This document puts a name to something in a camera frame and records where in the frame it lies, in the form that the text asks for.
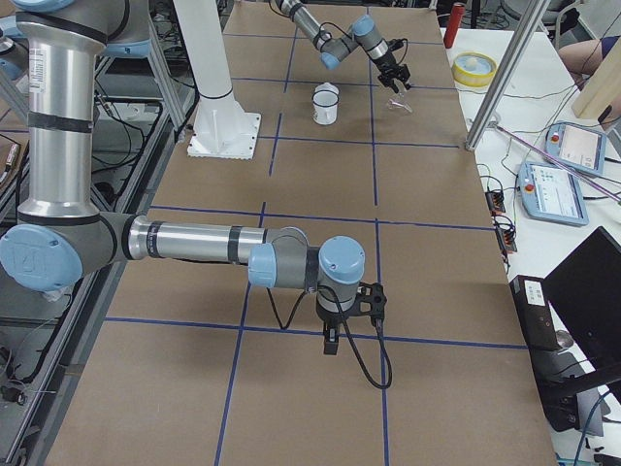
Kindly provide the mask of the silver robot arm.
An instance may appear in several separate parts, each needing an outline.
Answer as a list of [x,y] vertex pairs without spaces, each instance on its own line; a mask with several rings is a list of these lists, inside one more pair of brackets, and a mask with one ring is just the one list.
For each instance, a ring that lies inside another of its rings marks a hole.
[[267,289],[314,293],[333,354],[360,312],[365,253],[337,236],[310,246],[296,228],[179,224],[100,211],[91,201],[94,72],[110,45],[149,36],[145,1],[19,1],[29,45],[30,182],[1,263],[20,285],[52,293],[115,262],[145,257],[230,263]]
[[408,45],[406,38],[386,40],[370,15],[357,18],[347,30],[330,22],[319,22],[302,1],[269,1],[272,11],[290,19],[310,40],[320,60],[328,70],[336,69],[357,49],[361,49],[376,66],[377,79],[399,94],[411,89],[410,71],[403,59],[397,60],[394,51]]

